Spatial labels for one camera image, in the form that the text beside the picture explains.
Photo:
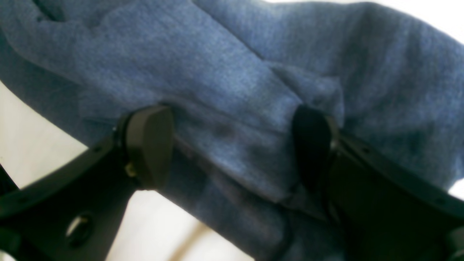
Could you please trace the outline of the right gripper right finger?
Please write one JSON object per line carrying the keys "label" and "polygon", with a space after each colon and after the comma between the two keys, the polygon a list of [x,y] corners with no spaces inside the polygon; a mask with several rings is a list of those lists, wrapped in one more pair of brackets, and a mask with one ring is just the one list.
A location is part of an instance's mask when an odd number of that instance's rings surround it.
{"label": "right gripper right finger", "polygon": [[343,237],[347,261],[462,261],[463,201],[404,170],[326,114],[298,106],[301,180]]}

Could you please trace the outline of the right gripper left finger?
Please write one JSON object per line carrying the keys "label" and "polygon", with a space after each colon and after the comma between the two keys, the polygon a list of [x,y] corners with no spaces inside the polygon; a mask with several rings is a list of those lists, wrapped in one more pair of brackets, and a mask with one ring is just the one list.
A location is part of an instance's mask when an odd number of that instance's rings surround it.
{"label": "right gripper left finger", "polygon": [[16,261],[104,261],[134,192],[167,181],[174,118],[151,106],[53,173],[19,189],[1,168],[1,251]]}

